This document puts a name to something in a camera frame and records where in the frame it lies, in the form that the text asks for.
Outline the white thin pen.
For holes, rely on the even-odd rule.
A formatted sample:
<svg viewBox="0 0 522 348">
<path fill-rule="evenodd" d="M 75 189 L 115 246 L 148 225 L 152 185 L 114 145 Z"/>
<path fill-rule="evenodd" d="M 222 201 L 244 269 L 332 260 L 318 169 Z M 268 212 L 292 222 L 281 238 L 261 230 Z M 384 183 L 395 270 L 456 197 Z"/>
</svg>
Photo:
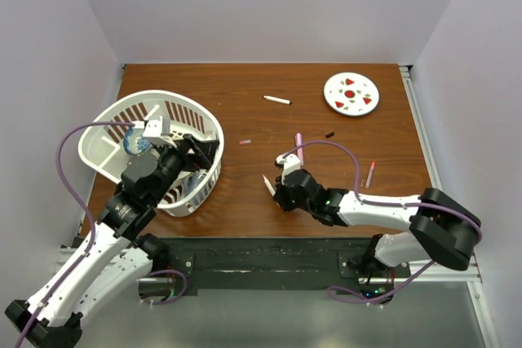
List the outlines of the white thin pen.
<svg viewBox="0 0 522 348">
<path fill-rule="evenodd" d="M 271 182 L 268 180 L 268 178 L 263 174 L 262 175 L 263 177 L 263 183 L 265 185 L 265 187 L 267 188 L 268 192 L 270 193 L 271 196 L 274 196 L 275 195 L 275 188 L 273 187 L 273 185 L 271 184 Z"/>
</svg>

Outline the pink highlighter pen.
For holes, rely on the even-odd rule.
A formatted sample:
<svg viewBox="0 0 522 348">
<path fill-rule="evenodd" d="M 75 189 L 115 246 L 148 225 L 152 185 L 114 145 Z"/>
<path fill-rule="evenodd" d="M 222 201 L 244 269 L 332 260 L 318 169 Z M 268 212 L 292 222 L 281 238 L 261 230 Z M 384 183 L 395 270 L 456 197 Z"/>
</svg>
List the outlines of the pink highlighter pen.
<svg viewBox="0 0 522 348">
<path fill-rule="evenodd" d="M 303 143 L 303 136 L 301 133 L 297 133 L 294 137 L 295 147 L 297 148 L 295 153 L 299 158 L 300 162 L 304 163 L 303 149 L 300 147 Z"/>
</svg>

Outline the white marker with black end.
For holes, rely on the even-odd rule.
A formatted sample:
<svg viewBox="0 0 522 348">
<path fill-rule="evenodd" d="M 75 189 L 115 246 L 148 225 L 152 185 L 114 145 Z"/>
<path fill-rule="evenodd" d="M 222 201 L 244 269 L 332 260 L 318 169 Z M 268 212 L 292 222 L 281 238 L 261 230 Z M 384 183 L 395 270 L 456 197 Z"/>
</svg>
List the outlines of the white marker with black end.
<svg viewBox="0 0 522 348">
<path fill-rule="evenodd" d="M 284 104 L 284 105 L 292 104 L 292 102 L 288 99 L 282 99 L 282 98 L 278 98 L 278 97 L 274 97 L 274 96 L 270 96 L 270 95 L 263 95 L 263 98 L 268 101 L 274 102 L 274 103 L 279 103 L 279 104 Z"/>
</svg>

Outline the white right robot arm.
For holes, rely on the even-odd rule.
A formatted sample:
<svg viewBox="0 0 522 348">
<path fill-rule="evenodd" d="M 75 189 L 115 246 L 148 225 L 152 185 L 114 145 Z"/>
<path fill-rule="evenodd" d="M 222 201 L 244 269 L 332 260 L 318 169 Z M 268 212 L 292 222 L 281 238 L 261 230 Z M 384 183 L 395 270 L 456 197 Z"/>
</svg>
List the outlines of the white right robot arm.
<svg viewBox="0 0 522 348">
<path fill-rule="evenodd" d="M 306 170 L 279 176 L 267 185 L 285 212 L 301 209 L 326 226 L 376 226 L 395 230 L 377 234 L 352 268 L 374 277 L 402 263 L 432 260 L 465 271 L 480 240 L 480 222 L 442 191 L 421 196 L 377 196 L 372 200 L 340 188 L 325 188 Z"/>
</svg>

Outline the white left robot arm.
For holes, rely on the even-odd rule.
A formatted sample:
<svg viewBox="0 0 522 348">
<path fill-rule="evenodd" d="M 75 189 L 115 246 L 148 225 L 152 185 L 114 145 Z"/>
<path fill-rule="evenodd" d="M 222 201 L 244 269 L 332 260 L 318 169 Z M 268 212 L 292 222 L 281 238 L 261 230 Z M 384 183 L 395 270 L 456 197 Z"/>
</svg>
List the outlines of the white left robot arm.
<svg viewBox="0 0 522 348">
<path fill-rule="evenodd" d="M 20 340 L 36 347 L 73 347 L 82 322 L 124 283 L 144 273 L 163 275 L 169 257 L 156 237 L 140 232 L 181 173 L 216 169 L 222 152 L 219 140 L 186 134 L 131 158 L 85 241 L 40 291 L 6 308 Z"/>
</svg>

